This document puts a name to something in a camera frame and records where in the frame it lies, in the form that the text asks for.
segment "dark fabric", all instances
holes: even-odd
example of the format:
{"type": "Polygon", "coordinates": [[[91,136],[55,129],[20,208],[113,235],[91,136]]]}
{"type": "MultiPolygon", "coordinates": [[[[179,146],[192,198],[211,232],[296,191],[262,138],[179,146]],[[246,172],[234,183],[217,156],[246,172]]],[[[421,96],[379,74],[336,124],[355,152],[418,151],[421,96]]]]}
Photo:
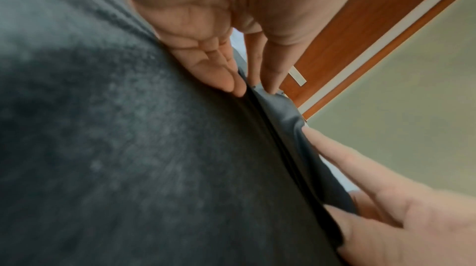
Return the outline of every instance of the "dark fabric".
{"type": "Polygon", "coordinates": [[[123,0],[0,8],[0,265],[341,265],[284,97],[198,83],[123,0]]]}

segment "wall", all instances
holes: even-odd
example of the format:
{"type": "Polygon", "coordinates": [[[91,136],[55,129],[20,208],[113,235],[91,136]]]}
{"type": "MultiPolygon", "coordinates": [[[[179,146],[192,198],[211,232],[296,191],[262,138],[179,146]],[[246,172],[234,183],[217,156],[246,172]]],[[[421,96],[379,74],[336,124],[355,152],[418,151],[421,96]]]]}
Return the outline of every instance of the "wall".
{"type": "Polygon", "coordinates": [[[405,176],[476,195],[476,0],[457,0],[308,124],[405,176]]]}

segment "hand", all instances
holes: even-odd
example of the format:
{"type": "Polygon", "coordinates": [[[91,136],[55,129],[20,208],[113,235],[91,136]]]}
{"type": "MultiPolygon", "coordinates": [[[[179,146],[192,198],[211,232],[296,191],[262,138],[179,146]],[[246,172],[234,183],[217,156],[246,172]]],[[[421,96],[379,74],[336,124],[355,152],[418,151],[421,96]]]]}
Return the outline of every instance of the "hand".
{"type": "Polygon", "coordinates": [[[321,133],[303,128],[317,151],[363,192],[360,216],[328,211],[344,236],[339,254],[352,266],[469,266],[476,261],[476,199],[402,177],[321,133]]]}
{"type": "Polygon", "coordinates": [[[291,66],[347,0],[129,0],[197,79],[242,96],[230,43],[245,33],[248,81],[275,93],[291,66]]]}

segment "cloth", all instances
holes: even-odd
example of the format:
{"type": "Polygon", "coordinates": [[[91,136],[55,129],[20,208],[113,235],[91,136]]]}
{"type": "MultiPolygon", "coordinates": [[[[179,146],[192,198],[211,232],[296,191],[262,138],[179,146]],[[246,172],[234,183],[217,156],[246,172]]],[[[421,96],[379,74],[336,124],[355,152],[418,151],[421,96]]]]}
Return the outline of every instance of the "cloth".
{"type": "Polygon", "coordinates": [[[124,0],[0,8],[0,265],[341,265],[286,98],[199,83],[124,0]]]}

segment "black fabric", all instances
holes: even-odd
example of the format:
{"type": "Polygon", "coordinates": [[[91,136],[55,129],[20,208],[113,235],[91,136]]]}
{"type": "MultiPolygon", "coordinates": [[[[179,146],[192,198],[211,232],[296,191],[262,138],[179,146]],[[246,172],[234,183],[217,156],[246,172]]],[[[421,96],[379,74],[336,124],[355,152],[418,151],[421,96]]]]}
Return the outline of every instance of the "black fabric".
{"type": "Polygon", "coordinates": [[[0,265],[341,265],[286,98],[198,83],[124,0],[0,8],[0,265]]]}

